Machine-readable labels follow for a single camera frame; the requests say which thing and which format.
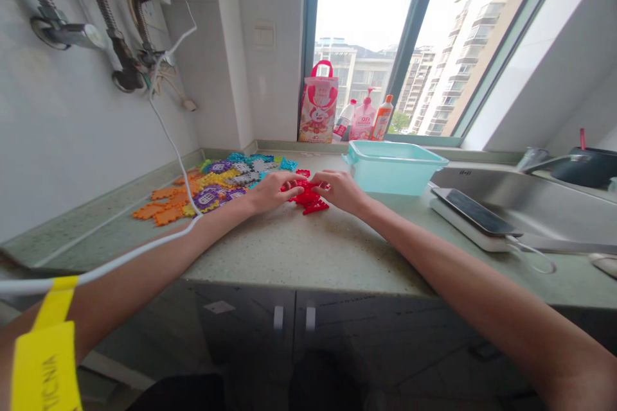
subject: tree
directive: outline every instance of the tree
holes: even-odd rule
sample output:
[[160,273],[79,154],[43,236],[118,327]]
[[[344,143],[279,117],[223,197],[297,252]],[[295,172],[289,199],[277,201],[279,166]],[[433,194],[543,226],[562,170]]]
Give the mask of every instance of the tree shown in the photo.
[[388,133],[397,134],[400,133],[401,130],[405,130],[407,127],[409,127],[409,116],[407,114],[403,114],[402,112],[395,112],[392,116]]

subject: hand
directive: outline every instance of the hand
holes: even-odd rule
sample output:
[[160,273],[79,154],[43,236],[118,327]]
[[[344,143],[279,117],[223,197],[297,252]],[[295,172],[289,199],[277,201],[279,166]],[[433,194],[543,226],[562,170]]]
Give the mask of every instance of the hand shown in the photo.
[[353,215],[361,214],[372,201],[347,172],[324,170],[313,175],[310,182],[319,184],[312,189],[314,193]]
[[[251,201],[255,213],[266,212],[304,193],[304,188],[298,186],[298,180],[306,180],[306,178],[291,172],[269,173],[244,197]],[[283,185],[287,191],[281,191]]]

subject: light switch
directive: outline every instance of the light switch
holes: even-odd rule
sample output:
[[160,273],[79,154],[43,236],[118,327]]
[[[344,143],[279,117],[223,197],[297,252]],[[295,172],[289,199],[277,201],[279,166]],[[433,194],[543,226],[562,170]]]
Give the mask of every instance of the light switch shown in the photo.
[[275,38],[273,22],[256,21],[253,37],[256,49],[274,51]]

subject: forearm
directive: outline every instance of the forearm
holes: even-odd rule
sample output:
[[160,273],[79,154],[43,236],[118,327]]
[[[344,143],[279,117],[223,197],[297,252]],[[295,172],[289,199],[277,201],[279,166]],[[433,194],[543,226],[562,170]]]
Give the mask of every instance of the forearm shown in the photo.
[[[75,357],[83,357],[106,335],[144,307],[177,279],[208,247],[249,218],[253,205],[239,198],[204,215],[185,236],[169,241],[112,272],[75,290],[67,319],[75,321]],[[182,225],[158,238],[175,234]],[[40,304],[24,312],[0,331],[0,349],[10,349],[14,340],[28,332]],[[0,353],[4,358],[6,352]]]
[[600,344],[536,296],[450,243],[374,201],[359,217],[390,242],[464,319],[507,354],[538,389],[597,365],[614,371]]

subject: person's left hand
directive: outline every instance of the person's left hand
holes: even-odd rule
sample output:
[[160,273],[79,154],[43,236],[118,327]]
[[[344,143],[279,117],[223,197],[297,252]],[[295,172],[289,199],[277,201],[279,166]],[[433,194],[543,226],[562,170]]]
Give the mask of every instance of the person's left hand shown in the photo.
[[[306,180],[306,178],[291,172],[269,173],[244,197],[251,201],[255,213],[266,212],[284,204],[288,199],[302,194],[304,188],[298,186],[298,180]],[[287,191],[281,191],[283,185],[285,185]]]

